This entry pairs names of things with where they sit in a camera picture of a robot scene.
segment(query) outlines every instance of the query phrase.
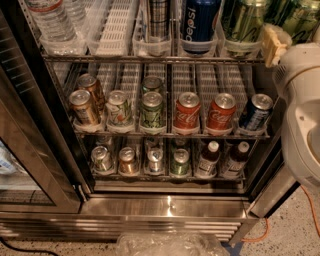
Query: refrigerator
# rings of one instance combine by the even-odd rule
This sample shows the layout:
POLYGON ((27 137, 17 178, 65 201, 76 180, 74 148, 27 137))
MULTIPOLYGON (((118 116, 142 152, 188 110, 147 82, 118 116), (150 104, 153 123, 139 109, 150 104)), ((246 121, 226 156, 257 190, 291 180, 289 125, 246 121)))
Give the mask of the refrigerator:
MULTIPOLYGON (((96 2, 85 2, 88 12, 96 2)), ((105 6, 95 11, 110 17, 118 2, 127 4, 131 23, 126 26, 124 45, 101 54, 94 41, 89 51, 77 55, 48 53, 24 1, 1 2, 0 140, 15 172, 0 175, 0 236, 98 241, 115 240, 123 232, 154 231, 214 234, 223 242, 239 242, 300 186, 283 159, 286 103, 271 79, 273 69, 266 68, 260 57, 237 60, 179 54, 176 3, 171 9, 175 18, 167 45, 170 53, 143 56, 142 51, 137 56, 134 51, 141 45, 133 49, 131 40, 141 23, 137 1, 100 1, 98 7, 105 6), (113 130, 107 121, 102 130, 77 128, 68 99, 84 73, 101 81, 105 95, 112 90, 130 95, 134 121, 129 131, 113 130), (164 84, 164 125, 156 134, 140 124, 140 86, 149 75, 160 77, 164 84), (175 101, 186 91, 199 96, 201 110, 196 131, 181 135, 172 124, 175 101), (208 133, 208 104, 220 92, 236 98, 235 117, 253 94, 269 95, 274 107, 263 132, 208 133), (110 175, 93 168, 91 152, 99 138, 112 138, 114 173, 110 175), (181 138, 188 140, 190 165, 187 175, 177 177, 170 175, 170 150, 181 138), (164 152, 160 175, 146 171, 145 144, 150 139, 160 141, 164 152), (227 141, 249 143, 249 159, 240 177, 195 176, 203 142, 210 140, 219 143, 221 158, 227 141), (119 151, 126 146, 136 151, 135 175, 120 171, 119 151)))

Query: blue can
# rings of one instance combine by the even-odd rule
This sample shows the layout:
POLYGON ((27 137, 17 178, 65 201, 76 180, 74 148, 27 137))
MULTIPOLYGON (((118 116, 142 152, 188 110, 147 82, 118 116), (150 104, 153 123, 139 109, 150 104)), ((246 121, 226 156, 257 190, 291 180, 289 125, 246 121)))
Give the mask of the blue can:
POLYGON ((180 32, 186 52, 204 54, 210 50, 220 5, 221 0, 183 0, 180 32))

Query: beverage can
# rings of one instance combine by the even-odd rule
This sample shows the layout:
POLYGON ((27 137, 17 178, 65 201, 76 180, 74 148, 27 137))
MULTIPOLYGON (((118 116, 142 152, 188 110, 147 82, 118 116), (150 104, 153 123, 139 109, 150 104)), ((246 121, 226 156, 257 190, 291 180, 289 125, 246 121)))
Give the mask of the beverage can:
POLYGON ((71 108, 81 124, 96 125, 100 123, 100 117, 96 105, 93 102, 90 92, 76 90, 69 96, 71 108))
POLYGON ((142 81, 142 93, 145 94, 147 92, 162 92, 162 80, 156 76, 146 76, 142 81))
POLYGON ((161 128, 163 126, 162 96, 158 92, 147 92, 142 97, 141 122, 147 128, 161 128))
POLYGON ((236 100, 228 93, 219 93, 210 104, 207 127, 214 130, 226 130, 236 111, 236 100))
POLYGON ((113 169, 110 151, 104 146, 97 146, 91 152, 94 170, 99 174, 108 174, 113 169))
MULTIPOLYGON (((191 43, 212 41, 220 5, 221 0, 183 0, 181 39, 191 43)), ((210 46, 202 48, 199 45, 183 44, 184 50, 191 54, 204 54, 210 50, 210 46)))
POLYGON ((128 126, 133 123, 131 104, 125 92, 110 92, 107 102, 108 120, 114 126, 128 126))
POLYGON ((268 95, 253 95, 239 118, 239 127, 248 131, 259 130, 270 116, 272 107, 273 101, 268 95))
POLYGON ((104 110, 105 97, 100 80, 90 74, 83 74, 77 79, 77 85, 79 89, 84 89, 91 93, 99 114, 101 115, 104 110))
POLYGON ((200 99, 193 92, 180 94, 176 101, 174 126, 180 129, 196 128, 200 112, 200 99))

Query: tiled floor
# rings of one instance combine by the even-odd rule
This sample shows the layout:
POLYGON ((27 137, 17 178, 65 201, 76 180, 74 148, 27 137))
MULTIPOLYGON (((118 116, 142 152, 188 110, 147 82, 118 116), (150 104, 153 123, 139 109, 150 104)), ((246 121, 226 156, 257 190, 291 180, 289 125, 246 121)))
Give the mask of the tiled floor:
MULTIPOLYGON (((320 193, 311 193, 317 219, 320 223, 320 193)), ((301 188, 269 218, 270 233, 257 243, 244 243, 241 256, 320 256, 320 236, 318 236, 311 208, 301 188)), ((265 222, 261 220, 247 235, 248 238, 261 236, 265 222)), ((10 244, 26 249, 50 250, 59 256, 114 256, 115 244, 69 243, 69 242, 21 242, 10 244)), ((48 255, 15 252, 0 245, 1 256, 48 255)))

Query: coca-cola can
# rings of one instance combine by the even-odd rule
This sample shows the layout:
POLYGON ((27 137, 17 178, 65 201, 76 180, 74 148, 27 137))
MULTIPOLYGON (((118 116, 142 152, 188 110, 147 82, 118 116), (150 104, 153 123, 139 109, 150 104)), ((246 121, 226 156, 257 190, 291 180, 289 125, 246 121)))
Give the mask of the coca-cola can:
POLYGON ((174 126, 180 129, 194 129, 197 126, 200 99, 193 92, 184 92, 176 101, 174 126))
POLYGON ((214 130, 226 130, 236 111, 236 100, 229 93, 219 93, 210 104, 207 127, 214 130))

